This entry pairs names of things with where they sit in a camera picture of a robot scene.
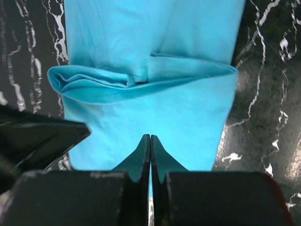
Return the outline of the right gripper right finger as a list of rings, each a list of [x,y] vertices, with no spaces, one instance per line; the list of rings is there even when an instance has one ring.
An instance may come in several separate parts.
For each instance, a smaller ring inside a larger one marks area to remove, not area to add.
[[[154,225],[292,226],[280,187],[260,172],[186,170],[150,138]]]

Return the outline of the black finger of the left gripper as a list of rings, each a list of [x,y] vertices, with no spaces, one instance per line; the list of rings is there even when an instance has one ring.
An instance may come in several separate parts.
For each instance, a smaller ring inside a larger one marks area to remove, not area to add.
[[[30,170],[45,170],[90,135],[82,122],[0,107],[0,189]]]

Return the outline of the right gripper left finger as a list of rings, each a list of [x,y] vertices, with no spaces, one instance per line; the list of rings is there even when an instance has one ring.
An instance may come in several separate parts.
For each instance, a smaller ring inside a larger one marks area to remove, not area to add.
[[[28,171],[13,186],[3,226],[146,226],[150,136],[111,171]]]

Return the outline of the light blue t shirt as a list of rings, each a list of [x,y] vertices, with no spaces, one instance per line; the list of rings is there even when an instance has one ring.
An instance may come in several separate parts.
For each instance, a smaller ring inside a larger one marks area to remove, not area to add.
[[[184,168],[210,171],[232,108],[243,0],[66,0],[69,64],[49,69],[65,118],[91,135],[76,170],[111,170],[144,134]]]

